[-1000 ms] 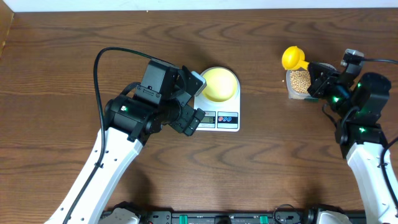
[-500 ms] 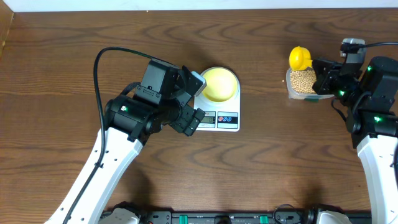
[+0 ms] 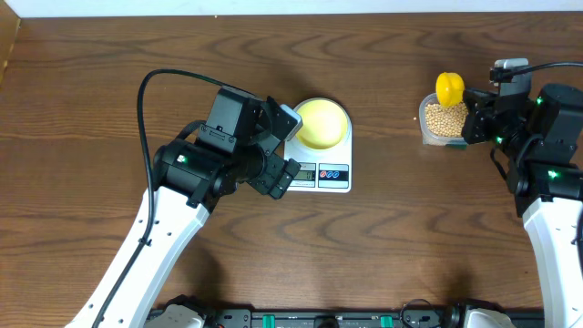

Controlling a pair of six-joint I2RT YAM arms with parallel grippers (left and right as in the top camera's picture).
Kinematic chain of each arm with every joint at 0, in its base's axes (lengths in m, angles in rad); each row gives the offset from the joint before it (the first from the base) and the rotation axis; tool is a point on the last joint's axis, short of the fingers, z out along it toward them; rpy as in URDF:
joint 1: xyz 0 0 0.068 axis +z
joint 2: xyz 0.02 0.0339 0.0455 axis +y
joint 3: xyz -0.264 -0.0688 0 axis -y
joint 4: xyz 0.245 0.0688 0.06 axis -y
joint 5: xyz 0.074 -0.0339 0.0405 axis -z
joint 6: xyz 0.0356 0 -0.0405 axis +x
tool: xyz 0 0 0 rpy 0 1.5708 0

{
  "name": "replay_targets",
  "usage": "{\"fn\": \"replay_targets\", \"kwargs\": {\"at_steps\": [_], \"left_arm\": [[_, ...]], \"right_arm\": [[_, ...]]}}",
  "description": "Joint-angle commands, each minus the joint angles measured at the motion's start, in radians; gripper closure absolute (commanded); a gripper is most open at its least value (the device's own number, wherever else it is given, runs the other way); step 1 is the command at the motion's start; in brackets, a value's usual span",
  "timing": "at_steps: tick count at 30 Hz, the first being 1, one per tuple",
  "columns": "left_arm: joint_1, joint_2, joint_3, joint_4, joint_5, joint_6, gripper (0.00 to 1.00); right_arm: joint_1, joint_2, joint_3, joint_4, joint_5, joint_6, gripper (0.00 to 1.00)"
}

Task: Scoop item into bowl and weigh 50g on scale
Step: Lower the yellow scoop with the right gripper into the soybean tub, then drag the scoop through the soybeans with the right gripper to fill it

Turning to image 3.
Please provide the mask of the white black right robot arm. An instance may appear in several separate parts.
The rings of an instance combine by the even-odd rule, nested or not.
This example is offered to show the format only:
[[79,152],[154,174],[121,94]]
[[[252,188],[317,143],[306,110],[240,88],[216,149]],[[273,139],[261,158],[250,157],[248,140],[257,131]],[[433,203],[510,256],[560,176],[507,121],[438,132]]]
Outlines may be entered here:
[[582,324],[582,170],[572,163],[582,130],[582,93],[547,84],[535,99],[468,89],[466,143],[490,141],[532,244],[547,327]]

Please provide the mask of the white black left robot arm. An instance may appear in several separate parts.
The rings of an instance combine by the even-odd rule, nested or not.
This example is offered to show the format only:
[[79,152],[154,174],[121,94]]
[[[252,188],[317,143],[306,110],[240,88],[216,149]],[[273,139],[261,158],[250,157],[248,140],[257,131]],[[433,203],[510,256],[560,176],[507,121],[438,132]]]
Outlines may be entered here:
[[207,120],[190,122],[154,156],[137,217],[72,327],[141,327],[180,254],[220,198],[247,183],[280,199],[300,165],[275,150],[302,118],[273,98],[223,88]]

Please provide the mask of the yellow plastic measuring scoop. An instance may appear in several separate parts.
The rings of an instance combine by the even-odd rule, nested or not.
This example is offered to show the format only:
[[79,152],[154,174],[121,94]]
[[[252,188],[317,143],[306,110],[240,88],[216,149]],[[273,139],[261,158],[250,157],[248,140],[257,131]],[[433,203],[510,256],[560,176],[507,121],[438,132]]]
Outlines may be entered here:
[[444,107],[455,106],[463,101],[465,83],[457,73],[441,73],[435,82],[438,102]]

